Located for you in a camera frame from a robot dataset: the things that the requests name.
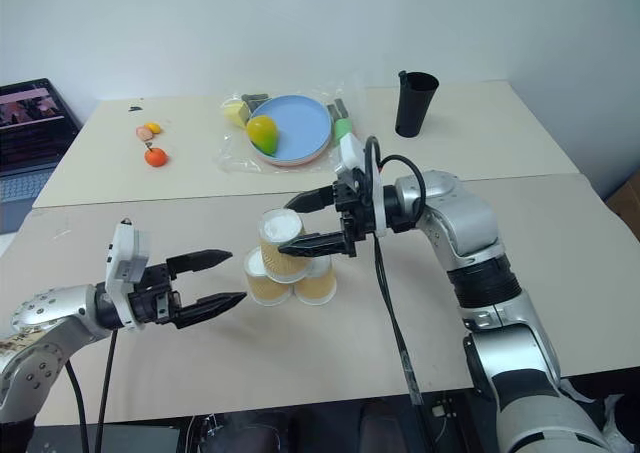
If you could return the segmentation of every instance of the cardboard box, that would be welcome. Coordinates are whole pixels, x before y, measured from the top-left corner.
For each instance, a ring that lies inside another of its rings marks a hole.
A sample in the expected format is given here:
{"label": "cardboard box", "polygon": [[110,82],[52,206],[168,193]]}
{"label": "cardboard box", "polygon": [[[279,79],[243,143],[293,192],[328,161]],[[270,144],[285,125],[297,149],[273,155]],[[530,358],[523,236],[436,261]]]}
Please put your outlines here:
{"label": "cardboard box", "polygon": [[640,240],[640,170],[609,197],[607,206]]}

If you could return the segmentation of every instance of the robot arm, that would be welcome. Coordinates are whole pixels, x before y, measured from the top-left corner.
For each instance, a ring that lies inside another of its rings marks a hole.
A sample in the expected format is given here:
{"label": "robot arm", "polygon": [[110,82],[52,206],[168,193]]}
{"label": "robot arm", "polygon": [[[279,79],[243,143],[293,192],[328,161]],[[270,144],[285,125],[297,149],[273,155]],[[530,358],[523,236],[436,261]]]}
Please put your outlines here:
{"label": "robot arm", "polygon": [[[344,137],[340,147],[343,157],[362,150],[352,135]],[[463,346],[474,386],[478,393],[496,400],[501,451],[606,451],[602,435],[586,413],[559,391],[555,351],[527,292],[510,269],[490,206],[466,191],[457,177],[428,171],[422,173],[424,212],[415,218],[422,196],[417,178],[400,178],[382,187],[365,174],[366,156],[364,165],[341,162],[337,170],[344,176],[352,168],[349,176],[355,181],[345,182],[339,174],[338,181],[328,187],[333,195],[324,188],[302,193],[287,205],[309,212],[335,203],[342,215],[342,231],[302,236],[280,251],[297,256],[355,256],[355,241],[365,239],[367,233],[382,236],[387,227],[396,233],[421,230],[447,272],[469,330]],[[382,200],[372,194],[376,189]],[[375,214],[380,205],[385,211],[382,221]]]}
{"label": "robot arm", "polygon": [[25,451],[35,416],[65,363],[80,348],[123,326],[173,323],[184,328],[233,308],[245,293],[218,293],[182,307],[171,281],[211,268],[231,253],[204,250],[146,267],[144,234],[129,220],[117,227],[106,259],[106,281],[53,288],[25,301],[11,317],[16,332],[0,340],[0,451]]}

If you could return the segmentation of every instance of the plastic bag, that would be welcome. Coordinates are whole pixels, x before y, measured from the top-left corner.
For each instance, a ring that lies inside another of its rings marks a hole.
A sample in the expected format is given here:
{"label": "plastic bag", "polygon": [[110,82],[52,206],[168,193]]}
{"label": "plastic bag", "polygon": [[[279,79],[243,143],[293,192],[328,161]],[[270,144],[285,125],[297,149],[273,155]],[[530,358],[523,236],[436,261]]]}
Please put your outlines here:
{"label": "plastic bag", "polygon": [[[322,85],[312,87],[291,88],[274,88],[266,91],[244,91],[234,92],[228,95],[225,101],[220,105],[220,115],[224,114],[225,106],[232,102],[238,102],[243,95],[261,95],[267,94],[269,99],[283,95],[302,95],[312,98],[322,105],[334,105],[337,99],[342,100],[348,117],[353,125],[353,133],[358,134],[358,125],[363,124],[363,114],[365,105],[364,88],[360,87],[357,79],[351,77],[349,80],[328,81]],[[257,103],[264,101],[258,97]],[[309,163],[299,166],[275,166],[267,163],[259,157],[255,151],[255,147],[251,144],[249,137],[240,126],[235,125],[231,121],[225,121],[225,128],[222,131],[223,141],[214,156],[214,161],[224,171],[243,171],[252,173],[289,173],[289,172],[315,172],[315,171],[332,171],[335,160],[332,151],[335,149],[336,142],[332,129],[329,145],[316,159]]]}

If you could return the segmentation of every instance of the laptop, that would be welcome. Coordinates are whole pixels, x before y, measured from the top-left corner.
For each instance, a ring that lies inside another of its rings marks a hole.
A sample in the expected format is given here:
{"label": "laptop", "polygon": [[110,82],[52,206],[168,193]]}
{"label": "laptop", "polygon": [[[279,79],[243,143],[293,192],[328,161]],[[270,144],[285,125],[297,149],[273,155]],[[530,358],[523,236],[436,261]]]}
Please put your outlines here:
{"label": "laptop", "polygon": [[0,86],[0,233],[20,228],[77,134],[46,78]]}

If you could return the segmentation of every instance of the yellow toy fruit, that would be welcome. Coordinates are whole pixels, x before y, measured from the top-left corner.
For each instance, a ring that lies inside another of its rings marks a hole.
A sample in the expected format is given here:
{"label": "yellow toy fruit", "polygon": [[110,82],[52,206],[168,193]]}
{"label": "yellow toy fruit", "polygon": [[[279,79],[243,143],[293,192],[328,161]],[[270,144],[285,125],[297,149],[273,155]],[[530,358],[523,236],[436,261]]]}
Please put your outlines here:
{"label": "yellow toy fruit", "polygon": [[273,156],[278,149],[278,127],[266,115],[251,118],[247,123],[247,133],[251,143],[265,155]]}
{"label": "yellow toy fruit", "polygon": [[151,133],[153,133],[154,135],[157,135],[162,131],[162,128],[160,128],[160,125],[157,123],[145,123],[144,126],[149,128],[151,130]]}

